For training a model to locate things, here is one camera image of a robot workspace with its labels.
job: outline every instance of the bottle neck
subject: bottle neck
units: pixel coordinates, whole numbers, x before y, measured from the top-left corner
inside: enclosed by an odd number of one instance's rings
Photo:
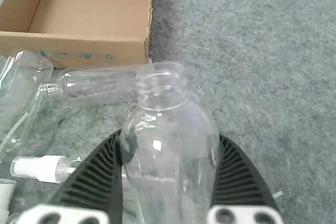
[[[138,105],[150,111],[174,109],[188,100],[186,84],[182,65],[155,63],[153,71],[138,76]]]
[[[41,84],[40,92],[46,95],[58,95],[62,94],[62,88],[56,83]]]

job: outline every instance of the white plastic part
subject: white plastic part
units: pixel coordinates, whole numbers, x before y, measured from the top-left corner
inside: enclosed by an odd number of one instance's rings
[[[9,211],[0,210],[0,224],[6,224],[9,216]]]
[[[16,181],[0,179],[0,210],[7,211],[12,199]]]
[[[23,212],[17,221],[17,224],[38,224],[46,223],[46,218],[52,216],[59,217],[58,224],[79,224],[86,223],[91,219],[96,224],[109,224],[108,215],[103,211],[75,208],[75,207],[60,207],[52,205],[38,205],[26,212]]]
[[[207,224],[284,224],[281,215],[267,206],[213,206]]]
[[[0,224],[5,224],[9,216],[9,203],[11,202],[16,181],[0,179]]]
[[[10,165],[11,175],[34,178],[41,182],[60,183],[57,168],[64,158],[66,156],[16,157]]]

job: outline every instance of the bottle body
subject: bottle body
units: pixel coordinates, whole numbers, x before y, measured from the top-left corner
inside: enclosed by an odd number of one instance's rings
[[[191,99],[183,68],[156,63],[139,78],[139,99],[121,132],[122,158],[141,223],[205,223],[219,133]]]
[[[142,65],[63,70],[56,83],[44,83],[46,95],[61,95],[76,104],[108,104],[137,99],[135,75]]]
[[[27,51],[8,58],[0,74],[0,156],[27,138],[41,102],[40,85],[52,72],[47,58]]]

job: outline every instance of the plastic bottle lying on side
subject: plastic bottle lying on side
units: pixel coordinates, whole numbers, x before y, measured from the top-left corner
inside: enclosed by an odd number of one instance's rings
[[[8,57],[0,74],[0,163],[26,139],[41,103],[40,85],[52,72],[48,59],[30,52]]]
[[[107,104],[137,99],[135,76],[146,65],[63,70],[55,83],[45,83],[46,95],[61,95],[76,103]]]

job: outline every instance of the bottle mouth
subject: bottle mouth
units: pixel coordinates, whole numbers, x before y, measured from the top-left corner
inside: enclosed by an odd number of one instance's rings
[[[187,100],[183,65],[158,62],[137,72],[138,104],[150,110],[170,110]]]
[[[160,93],[184,88],[187,84],[184,77],[184,67],[177,62],[154,63],[139,70],[136,75],[139,94]]]

